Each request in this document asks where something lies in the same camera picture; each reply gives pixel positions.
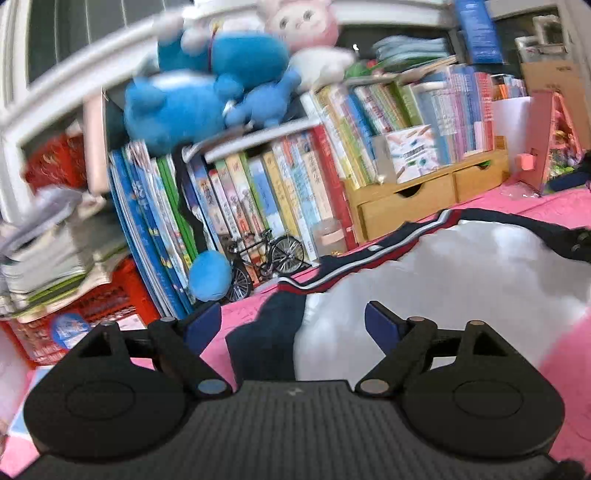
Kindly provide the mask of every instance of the toy bicycle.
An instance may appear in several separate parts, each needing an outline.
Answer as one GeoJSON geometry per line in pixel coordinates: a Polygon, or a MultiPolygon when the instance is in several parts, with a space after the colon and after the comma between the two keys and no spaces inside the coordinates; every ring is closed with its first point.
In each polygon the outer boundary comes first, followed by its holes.
{"type": "Polygon", "coordinates": [[[252,241],[254,234],[245,235],[241,240],[230,240],[226,250],[232,265],[232,283],[226,298],[238,301],[247,298],[253,289],[252,278],[247,267],[254,270],[259,280],[269,280],[275,272],[279,275],[296,273],[306,263],[304,261],[304,245],[289,233],[272,239],[271,229],[261,232],[259,241],[252,241]],[[240,248],[240,241],[249,241],[245,248],[240,248]],[[263,245],[264,261],[253,263],[246,260],[248,252],[263,245]]]}

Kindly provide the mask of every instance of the blue round sticker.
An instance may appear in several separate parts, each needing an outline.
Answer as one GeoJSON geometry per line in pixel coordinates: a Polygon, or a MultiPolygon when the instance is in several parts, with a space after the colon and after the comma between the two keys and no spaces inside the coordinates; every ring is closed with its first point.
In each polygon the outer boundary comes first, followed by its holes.
{"type": "Polygon", "coordinates": [[[52,340],[70,350],[90,332],[90,325],[77,313],[65,313],[53,319],[50,330],[52,340]]]}

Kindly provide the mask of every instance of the white stripe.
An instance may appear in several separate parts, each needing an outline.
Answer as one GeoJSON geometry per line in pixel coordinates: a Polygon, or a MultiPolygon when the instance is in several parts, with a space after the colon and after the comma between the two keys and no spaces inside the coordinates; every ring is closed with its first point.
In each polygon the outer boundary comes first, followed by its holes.
{"type": "Polygon", "coordinates": [[[425,231],[432,229],[434,226],[442,225],[445,222],[447,222],[451,212],[452,212],[451,210],[444,210],[437,220],[415,230],[413,233],[411,233],[408,237],[406,237],[401,242],[399,242],[395,245],[392,245],[391,247],[384,248],[383,250],[380,250],[380,251],[376,252],[375,254],[373,254],[371,257],[364,258],[362,260],[357,260],[356,262],[352,262],[352,263],[343,265],[342,267],[337,268],[336,270],[329,273],[327,276],[320,278],[309,285],[305,285],[305,286],[299,285],[299,283],[297,283],[295,280],[292,280],[291,278],[288,278],[288,277],[280,278],[278,283],[289,283],[289,284],[293,285],[294,287],[299,288],[300,290],[312,290],[312,289],[322,285],[324,282],[327,282],[329,280],[332,280],[335,277],[340,276],[342,273],[345,273],[351,269],[363,266],[367,263],[377,260],[378,258],[382,258],[384,255],[388,255],[393,250],[396,250],[397,248],[400,248],[400,247],[403,247],[404,245],[409,244],[410,242],[415,240],[417,237],[421,236],[425,231]]]}

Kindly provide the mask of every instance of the blue plush toy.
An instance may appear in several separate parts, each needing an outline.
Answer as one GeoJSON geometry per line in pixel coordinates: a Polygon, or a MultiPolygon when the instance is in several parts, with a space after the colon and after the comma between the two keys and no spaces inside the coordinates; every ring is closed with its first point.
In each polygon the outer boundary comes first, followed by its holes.
{"type": "Polygon", "coordinates": [[[279,125],[290,104],[292,92],[301,83],[295,69],[288,69],[278,83],[267,83],[251,90],[242,103],[226,114],[226,125],[235,127],[253,121],[257,127],[279,125]]]}
{"type": "Polygon", "coordinates": [[[179,17],[167,17],[156,27],[161,72],[192,70],[227,77],[245,91],[276,82],[289,63],[287,45],[260,31],[217,31],[199,27],[183,30],[179,17]]]}
{"type": "Polygon", "coordinates": [[[166,155],[179,143],[223,131],[226,103],[242,94],[242,87],[228,78],[189,80],[169,89],[136,79],[125,92],[125,128],[132,140],[144,140],[152,155],[166,155]]]}
{"type": "Polygon", "coordinates": [[[232,282],[232,267],[220,252],[201,252],[189,269],[189,290],[201,301],[225,297],[232,282]]]}

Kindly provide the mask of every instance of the bicycle wheel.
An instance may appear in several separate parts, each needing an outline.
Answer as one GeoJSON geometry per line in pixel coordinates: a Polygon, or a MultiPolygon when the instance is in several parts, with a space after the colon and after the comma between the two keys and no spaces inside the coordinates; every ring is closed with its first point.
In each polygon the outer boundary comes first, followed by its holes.
{"type": "Polygon", "coordinates": [[[304,264],[304,245],[291,235],[282,235],[273,242],[271,264],[279,273],[297,272],[304,264]]]}
{"type": "Polygon", "coordinates": [[[252,293],[251,276],[244,265],[234,266],[232,271],[232,283],[226,294],[228,301],[238,301],[247,298],[252,293]]]}

